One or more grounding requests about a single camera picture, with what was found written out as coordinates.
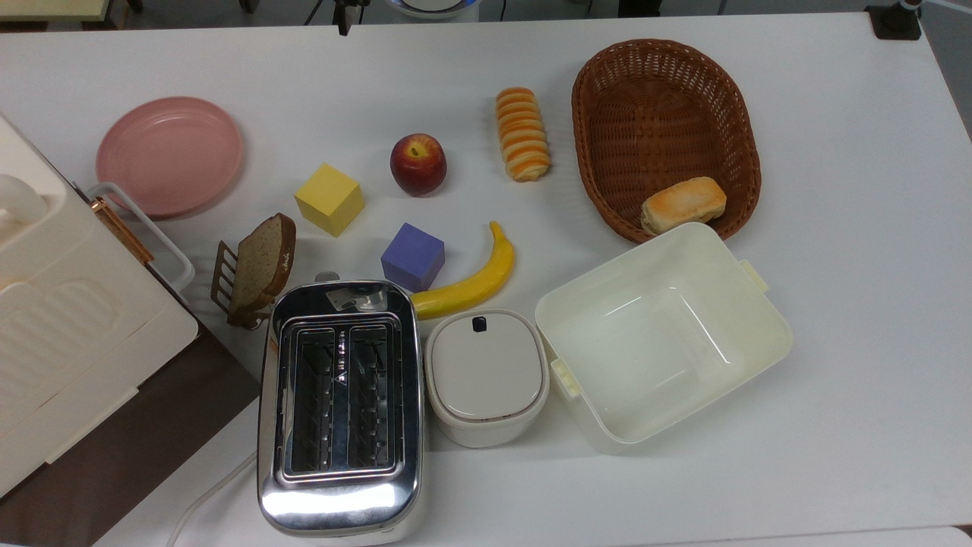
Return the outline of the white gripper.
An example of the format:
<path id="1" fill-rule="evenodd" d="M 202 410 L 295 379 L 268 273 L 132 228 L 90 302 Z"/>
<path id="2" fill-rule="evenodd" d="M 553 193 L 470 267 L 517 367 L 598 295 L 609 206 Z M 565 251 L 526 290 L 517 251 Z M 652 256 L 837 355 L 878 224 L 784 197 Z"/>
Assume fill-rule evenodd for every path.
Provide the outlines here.
<path id="1" fill-rule="evenodd" d="M 331 24 L 338 25 L 340 36 L 348 36 L 353 25 L 362 24 L 365 9 L 371 4 L 369 0 L 362 1 L 334 1 Z"/>

